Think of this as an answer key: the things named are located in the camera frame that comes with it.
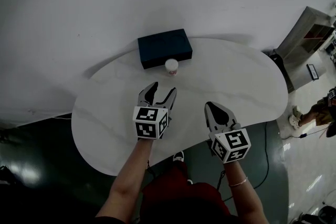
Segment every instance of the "white wall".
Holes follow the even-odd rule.
[[[0,121],[71,112],[83,83],[138,37],[184,28],[276,48],[306,6],[336,0],[1,0]]]

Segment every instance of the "dark floor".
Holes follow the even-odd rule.
[[[265,123],[249,126],[247,131],[252,147],[240,163],[252,185],[257,186],[267,172]],[[287,223],[288,177],[278,133],[276,121],[268,122],[269,173],[256,190],[269,222]],[[223,166],[211,155],[207,143],[197,144],[184,153],[190,178],[195,183],[207,182],[217,187]],[[170,161],[166,159],[152,168],[158,175]],[[49,119],[2,132],[0,165],[6,165],[23,184],[6,193],[6,201],[2,198],[2,203],[17,213],[16,217],[29,212],[32,218],[87,220],[104,203],[115,178],[96,171],[83,160],[72,138],[70,120]],[[146,172],[143,185],[151,180],[152,175]],[[223,199],[230,197],[226,178],[219,191]],[[232,199],[226,205],[236,214]]]

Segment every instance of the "sneaker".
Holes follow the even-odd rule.
[[[293,126],[294,130],[298,130],[301,126],[299,126],[299,120],[294,116],[291,115],[288,118],[289,124]]]
[[[183,151],[177,152],[174,156],[173,156],[173,162],[174,161],[184,161],[184,153]]]
[[[293,115],[298,119],[301,120],[302,112],[300,111],[299,107],[296,105],[293,108]]]

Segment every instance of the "red pants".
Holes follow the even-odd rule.
[[[185,163],[174,161],[171,169],[154,179],[142,190],[140,217],[160,202],[181,198],[201,198],[219,207],[226,216],[230,215],[222,201],[221,194],[213,186],[207,183],[189,185],[187,180]]]

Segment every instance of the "bracelet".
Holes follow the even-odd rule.
[[[248,177],[246,177],[242,182],[238,183],[238,184],[234,184],[234,185],[229,185],[230,188],[234,188],[234,187],[237,187],[239,185],[242,185],[246,182],[246,180],[248,179]]]

